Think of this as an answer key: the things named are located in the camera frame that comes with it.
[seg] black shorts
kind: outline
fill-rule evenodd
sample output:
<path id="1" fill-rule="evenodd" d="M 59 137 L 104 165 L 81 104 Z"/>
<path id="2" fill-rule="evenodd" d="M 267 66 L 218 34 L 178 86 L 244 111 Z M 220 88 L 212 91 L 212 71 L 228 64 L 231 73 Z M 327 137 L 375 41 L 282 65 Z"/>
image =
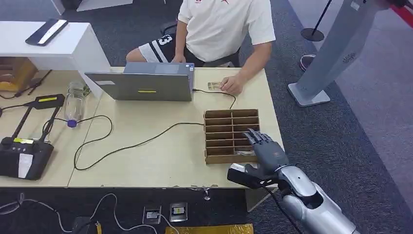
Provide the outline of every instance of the black shorts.
<path id="1" fill-rule="evenodd" d="M 160 39 L 141 45 L 139 50 L 148 62 L 171 62 L 175 57 L 175 37 L 175 34 L 165 35 Z M 205 63 L 191 53 L 186 46 L 184 56 L 186 61 L 194 63 L 195 67 L 202 67 Z"/>

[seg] man's hand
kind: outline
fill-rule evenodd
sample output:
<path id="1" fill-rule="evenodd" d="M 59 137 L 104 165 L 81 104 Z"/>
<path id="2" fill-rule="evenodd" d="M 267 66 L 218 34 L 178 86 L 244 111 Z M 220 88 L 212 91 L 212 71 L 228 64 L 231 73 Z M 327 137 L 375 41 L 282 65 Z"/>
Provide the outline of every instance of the man's hand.
<path id="1" fill-rule="evenodd" d="M 172 62 L 181 62 L 185 63 L 187 60 L 185 59 L 185 56 L 182 54 L 176 54 L 175 57 L 172 59 Z"/>
<path id="2" fill-rule="evenodd" d="M 238 95 L 243 91 L 244 84 L 247 79 L 241 77 L 240 75 L 235 75 L 233 77 L 225 77 L 221 81 L 220 89 L 226 91 L 232 95 Z"/>

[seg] man's arm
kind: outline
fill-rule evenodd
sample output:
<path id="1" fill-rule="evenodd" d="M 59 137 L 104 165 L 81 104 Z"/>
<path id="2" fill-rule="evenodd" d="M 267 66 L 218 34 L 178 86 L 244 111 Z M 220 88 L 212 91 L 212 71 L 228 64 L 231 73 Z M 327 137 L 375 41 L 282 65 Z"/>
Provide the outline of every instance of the man's arm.
<path id="1" fill-rule="evenodd" d="M 247 59 L 240 72 L 233 77 L 225 77 L 221 90 L 230 94 L 240 94 L 247 81 L 252 79 L 267 64 L 271 55 L 271 42 L 254 45 L 254 52 Z"/>
<path id="2" fill-rule="evenodd" d="M 176 27 L 175 57 L 172 59 L 172 62 L 186 62 L 184 48 L 188 34 L 187 25 L 188 24 L 178 20 L 178 26 Z"/>

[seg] laptop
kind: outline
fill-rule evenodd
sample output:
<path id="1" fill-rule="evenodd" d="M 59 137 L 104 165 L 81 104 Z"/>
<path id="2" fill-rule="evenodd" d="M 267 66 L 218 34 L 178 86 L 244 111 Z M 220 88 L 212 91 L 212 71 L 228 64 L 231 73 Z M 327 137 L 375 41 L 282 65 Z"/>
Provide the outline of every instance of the laptop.
<path id="1" fill-rule="evenodd" d="M 128 62 L 123 73 L 85 73 L 115 100 L 192 101 L 193 63 Z"/>

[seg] number 3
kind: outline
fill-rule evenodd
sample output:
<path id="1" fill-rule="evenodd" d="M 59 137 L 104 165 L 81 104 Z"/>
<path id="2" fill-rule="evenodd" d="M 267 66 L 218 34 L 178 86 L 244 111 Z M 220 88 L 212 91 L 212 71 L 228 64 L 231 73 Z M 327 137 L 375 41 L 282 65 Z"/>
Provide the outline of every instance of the number 3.
<path id="1" fill-rule="evenodd" d="M 172 40 L 173 40 L 173 38 L 170 35 L 165 35 L 162 38 L 160 38 L 158 40 L 158 42 L 159 42 L 160 45 L 165 45 L 166 43 L 168 43 Z"/>

